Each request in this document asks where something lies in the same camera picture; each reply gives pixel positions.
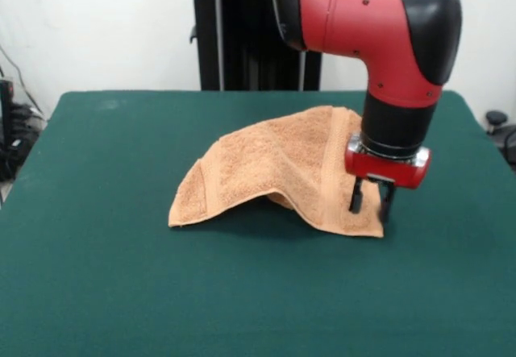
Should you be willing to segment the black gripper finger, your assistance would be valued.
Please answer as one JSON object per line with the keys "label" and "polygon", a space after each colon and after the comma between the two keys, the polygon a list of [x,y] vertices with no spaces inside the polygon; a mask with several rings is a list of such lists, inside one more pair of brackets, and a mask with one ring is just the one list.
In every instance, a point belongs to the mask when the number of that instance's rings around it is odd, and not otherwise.
{"label": "black gripper finger", "polygon": [[391,206],[393,204],[394,194],[396,192],[395,184],[388,183],[385,185],[385,195],[381,200],[381,208],[379,210],[379,219],[381,222],[389,220]]}
{"label": "black gripper finger", "polygon": [[363,193],[362,193],[362,183],[363,179],[357,177],[355,179],[355,183],[352,190],[352,198],[350,200],[349,211],[353,214],[358,214],[361,210],[362,201],[363,201]]}

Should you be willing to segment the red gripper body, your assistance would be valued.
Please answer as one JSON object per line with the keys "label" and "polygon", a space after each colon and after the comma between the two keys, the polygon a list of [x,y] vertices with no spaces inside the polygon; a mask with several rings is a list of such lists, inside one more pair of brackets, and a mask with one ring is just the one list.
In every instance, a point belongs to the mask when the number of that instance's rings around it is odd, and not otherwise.
{"label": "red gripper body", "polygon": [[391,160],[363,151],[360,143],[349,143],[344,154],[346,171],[356,177],[390,182],[397,187],[416,189],[431,163],[431,151],[421,147],[413,158]]}

